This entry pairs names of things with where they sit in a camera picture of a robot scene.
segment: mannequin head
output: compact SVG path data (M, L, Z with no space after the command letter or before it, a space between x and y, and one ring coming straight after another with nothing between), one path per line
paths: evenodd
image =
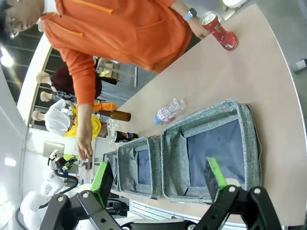
M47 93L45 91L42 91L40 93L40 100L42 102L49 102L50 100L52 100L52 94L51 93Z
M47 74L46 72L44 71L41 71L37 74L36 76L36 81L37 83L45 83L45 84L48 84L48 85L52 85L52 82L51 82L51 79L50 79L50 75Z
M32 113L32 119L35 121L44 121L45 120L45 114L41 113L40 111L34 111Z

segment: wristwatch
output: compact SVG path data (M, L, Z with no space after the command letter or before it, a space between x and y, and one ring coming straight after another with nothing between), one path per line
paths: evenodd
M195 17L197 14L196 10L193 8L189 9L189 12L183 17L185 21L190 20L191 18Z

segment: orange hoodie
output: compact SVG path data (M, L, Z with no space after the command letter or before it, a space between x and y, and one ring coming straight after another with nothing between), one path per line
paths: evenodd
M73 78L78 104L95 96L93 56L163 71L187 49L192 31L174 0L56 0L45 32Z

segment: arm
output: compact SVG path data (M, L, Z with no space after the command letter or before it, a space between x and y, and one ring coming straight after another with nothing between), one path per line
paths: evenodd
M182 0L158 0L162 2L164 5L172 8L174 11L179 13L182 17L184 17L188 12L189 8L183 3ZM207 30L203 28L200 24L199 17L193 17L187 21L193 33L200 39L203 39L205 36L209 34Z
M77 150L82 160L90 158L92 149L92 106L95 98L95 69L93 57L73 49L59 48L72 75L78 101Z

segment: dark red garment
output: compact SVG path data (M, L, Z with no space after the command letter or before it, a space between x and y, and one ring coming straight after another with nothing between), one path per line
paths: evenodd
M52 85L56 88L57 91L75 95L75 91L73 89L72 76L70 75L68 67L65 62L60 68L56 70L53 76L51 76L51 81ZM102 90L101 80L96 79L95 98L97 98L101 94L101 90Z

